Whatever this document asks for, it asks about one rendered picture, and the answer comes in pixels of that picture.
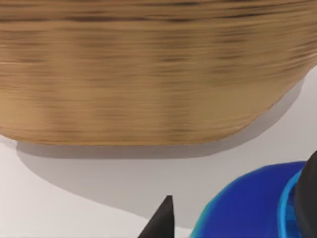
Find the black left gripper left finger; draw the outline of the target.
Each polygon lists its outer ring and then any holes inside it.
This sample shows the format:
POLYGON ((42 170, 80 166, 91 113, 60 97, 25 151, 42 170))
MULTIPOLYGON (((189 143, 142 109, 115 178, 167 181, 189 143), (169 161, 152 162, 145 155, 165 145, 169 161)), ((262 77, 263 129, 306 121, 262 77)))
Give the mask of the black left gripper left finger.
POLYGON ((175 238, 172 195, 165 197, 137 238, 175 238))

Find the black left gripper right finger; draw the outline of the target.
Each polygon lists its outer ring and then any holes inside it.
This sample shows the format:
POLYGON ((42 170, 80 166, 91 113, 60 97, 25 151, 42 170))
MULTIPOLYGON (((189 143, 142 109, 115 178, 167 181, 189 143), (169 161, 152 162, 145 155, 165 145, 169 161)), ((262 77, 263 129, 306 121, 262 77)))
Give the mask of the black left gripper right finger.
POLYGON ((317 150, 296 162, 299 175, 294 191, 294 238, 317 238, 317 150))

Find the blue bottle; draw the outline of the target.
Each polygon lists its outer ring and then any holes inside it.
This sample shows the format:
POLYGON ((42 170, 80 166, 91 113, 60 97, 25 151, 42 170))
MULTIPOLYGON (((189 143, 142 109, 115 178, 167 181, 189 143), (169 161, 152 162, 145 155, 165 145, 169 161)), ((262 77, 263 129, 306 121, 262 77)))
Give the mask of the blue bottle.
POLYGON ((304 238, 295 187, 305 164, 267 165, 236 178, 206 205, 190 238, 304 238))

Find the woven wicker basket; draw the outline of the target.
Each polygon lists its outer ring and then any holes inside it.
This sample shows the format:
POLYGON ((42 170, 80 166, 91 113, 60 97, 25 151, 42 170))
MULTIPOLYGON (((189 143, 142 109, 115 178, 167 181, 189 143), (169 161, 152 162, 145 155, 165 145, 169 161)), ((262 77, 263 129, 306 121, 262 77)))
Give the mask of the woven wicker basket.
POLYGON ((0 0, 0 134, 215 141, 317 65, 317 0, 0 0))

